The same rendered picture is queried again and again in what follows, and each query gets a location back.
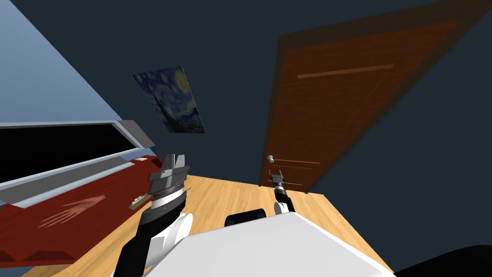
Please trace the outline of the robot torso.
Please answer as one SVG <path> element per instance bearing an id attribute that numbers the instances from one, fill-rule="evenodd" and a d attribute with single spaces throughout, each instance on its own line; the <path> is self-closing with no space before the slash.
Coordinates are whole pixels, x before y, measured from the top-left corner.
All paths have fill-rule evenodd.
<path id="1" fill-rule="evenodd" d="M 289 212 L 183 238 L 143 277 L 395 277 Z"/>

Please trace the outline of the red wooden desk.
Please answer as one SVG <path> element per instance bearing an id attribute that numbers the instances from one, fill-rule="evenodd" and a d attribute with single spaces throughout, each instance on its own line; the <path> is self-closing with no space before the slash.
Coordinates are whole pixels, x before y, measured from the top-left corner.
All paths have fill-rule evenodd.
<path id="1" fill-rule="evenodd" d="M 162 161 L 146 156 L 131 166 L 30 207 L 0 210 L 0 268 L 72 264 L 135 214 L 129 205 L 149 190 L 148 177 Z M 72 202 L 106 199 L 61 225 L 43 228 Z"/>

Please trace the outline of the black window grey frame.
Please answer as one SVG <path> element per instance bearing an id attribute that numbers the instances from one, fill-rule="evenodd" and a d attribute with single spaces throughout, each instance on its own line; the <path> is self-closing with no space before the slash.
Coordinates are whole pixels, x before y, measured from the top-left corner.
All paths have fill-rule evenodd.
<path id="1" fill-rule="evenodd" d="M 27 208 L 132 165 L 154 145 L 134 120 L 0 123 L 0 202 Z"/>

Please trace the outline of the blue starry night painting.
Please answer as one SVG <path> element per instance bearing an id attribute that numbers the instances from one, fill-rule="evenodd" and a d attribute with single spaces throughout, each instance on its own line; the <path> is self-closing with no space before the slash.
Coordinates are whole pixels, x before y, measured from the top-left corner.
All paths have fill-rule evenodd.
<path id="1" fill-rule="evenodd" d="M 133 75 L 170 133 L 205 134 L 182 66 Z"/>

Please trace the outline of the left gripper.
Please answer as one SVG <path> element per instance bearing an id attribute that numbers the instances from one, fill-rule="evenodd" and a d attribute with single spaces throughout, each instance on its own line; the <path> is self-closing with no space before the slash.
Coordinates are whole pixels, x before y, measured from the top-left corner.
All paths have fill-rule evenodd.
<path id="1" fill-rule="evenodd" d="M 185 166 L 185 155 L 177 156 L 167 154 L 163 160 L 163 171 L 155 172 L 149 175 L 148 182 L 150 187 L 148 194 L 155 194 L 170 187 L 180 185 L 187 179 L 187 173 L 190 166 Z"/>

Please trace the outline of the brown wooden door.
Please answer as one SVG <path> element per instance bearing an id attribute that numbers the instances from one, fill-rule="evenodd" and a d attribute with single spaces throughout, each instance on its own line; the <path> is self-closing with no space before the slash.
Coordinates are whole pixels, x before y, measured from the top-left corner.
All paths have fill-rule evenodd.
<path id="1" fill-rule="evenodd" d="M 456 26 L 446 21 L 285 52 L 260 185 L 306 191 Z"/>

